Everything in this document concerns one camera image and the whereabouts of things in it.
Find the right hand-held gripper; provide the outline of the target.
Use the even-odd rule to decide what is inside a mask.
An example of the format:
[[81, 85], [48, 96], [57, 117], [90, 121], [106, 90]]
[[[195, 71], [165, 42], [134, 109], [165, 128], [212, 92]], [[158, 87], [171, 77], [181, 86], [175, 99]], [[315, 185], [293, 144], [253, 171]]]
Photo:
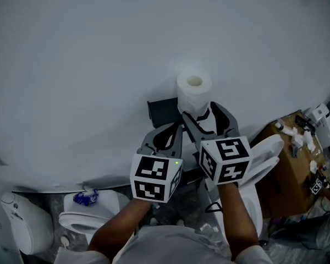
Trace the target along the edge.
[[182, 113], [192, 143], [199, 147], [199, 165], [216, 185], [239, 182], [252, 164], [252, 150], [239, 134], [236, 118], [217, 102], [210, 103], [216, 132], [205, 131], [187, 112]]

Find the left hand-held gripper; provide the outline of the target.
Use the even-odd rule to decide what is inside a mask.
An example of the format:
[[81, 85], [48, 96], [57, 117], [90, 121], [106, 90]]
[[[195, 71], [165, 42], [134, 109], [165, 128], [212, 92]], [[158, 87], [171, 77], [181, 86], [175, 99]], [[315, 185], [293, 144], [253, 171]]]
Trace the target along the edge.
[[149, 132], [141, 151], [131, 163], [133, 197], [151, 202], [168, 202], [182, 175], [183, 127], [179, 123], [160, 126]]

